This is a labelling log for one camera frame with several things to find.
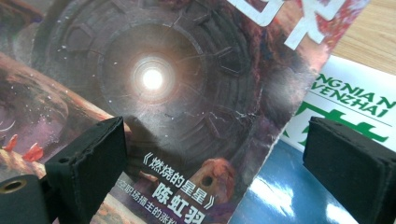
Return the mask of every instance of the wooden surface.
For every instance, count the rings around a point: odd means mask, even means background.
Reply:
[[[371,0],[333,55],[396,75],[396,0]]]

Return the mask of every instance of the magazine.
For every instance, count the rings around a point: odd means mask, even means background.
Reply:
[[[366,4],[1,1],[0,177],[123,116],[128,167],[92,222],[227,223]]]
[[[304,151],[312,116],[332,119],[396,151],[396,76],[331,56],[281,139]]]

